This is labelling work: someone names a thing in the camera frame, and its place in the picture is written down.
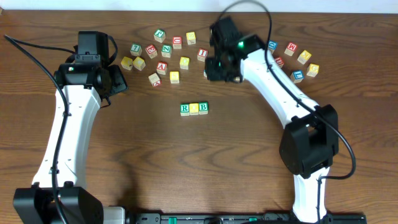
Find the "green B wooden block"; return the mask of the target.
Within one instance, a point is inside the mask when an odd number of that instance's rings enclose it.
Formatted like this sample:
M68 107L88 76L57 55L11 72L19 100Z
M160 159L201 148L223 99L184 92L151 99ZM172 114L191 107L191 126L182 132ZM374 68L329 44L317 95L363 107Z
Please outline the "green B wooden block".
M198 111L199 115L208 114L209 112L208 102L199 102L198 105L199 105L199 111Z

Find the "yellow O block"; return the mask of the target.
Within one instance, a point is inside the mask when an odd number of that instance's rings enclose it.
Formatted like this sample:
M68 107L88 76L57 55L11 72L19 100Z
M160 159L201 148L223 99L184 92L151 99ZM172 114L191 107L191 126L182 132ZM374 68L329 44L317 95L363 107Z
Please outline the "yellow O block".
M189 113L191 116L199 114L199 104L198 103L190 103L189 104Z
M190 58L189 57L180 57L180 68L184 70L189 69Z

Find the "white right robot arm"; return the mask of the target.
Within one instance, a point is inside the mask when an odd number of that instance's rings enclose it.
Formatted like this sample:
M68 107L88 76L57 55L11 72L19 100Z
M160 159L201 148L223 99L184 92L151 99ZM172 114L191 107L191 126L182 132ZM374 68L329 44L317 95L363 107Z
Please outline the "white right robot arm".
M338 138L315 113L338 121L331 105L319 106L305 95L276 63L267 45L256 35L244 36L230 17L210 26L210 46L215 54L205 60L210 81L248 81L265 98L284 132L280 157L294 176L293 213L303 223L329 219L325 208L325 177L338 153Z

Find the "green R wooden block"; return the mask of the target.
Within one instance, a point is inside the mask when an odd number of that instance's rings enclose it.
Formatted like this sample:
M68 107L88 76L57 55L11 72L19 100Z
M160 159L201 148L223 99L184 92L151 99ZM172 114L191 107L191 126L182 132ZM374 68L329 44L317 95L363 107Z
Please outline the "green R wooden block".
M180 105L180 115L181 116L189 116L190 115L190 106L189 106L189 104L181 104Z

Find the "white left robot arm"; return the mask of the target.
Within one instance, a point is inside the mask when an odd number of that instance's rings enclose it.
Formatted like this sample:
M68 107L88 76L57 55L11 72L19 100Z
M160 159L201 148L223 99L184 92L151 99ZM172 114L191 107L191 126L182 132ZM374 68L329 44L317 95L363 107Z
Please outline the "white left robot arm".
M43 161L29 188L15 191L23 223L128 223L123 207L105 207L86 190L86 158L102 99L128 89L118 65L64 63L54 73L55 116Z

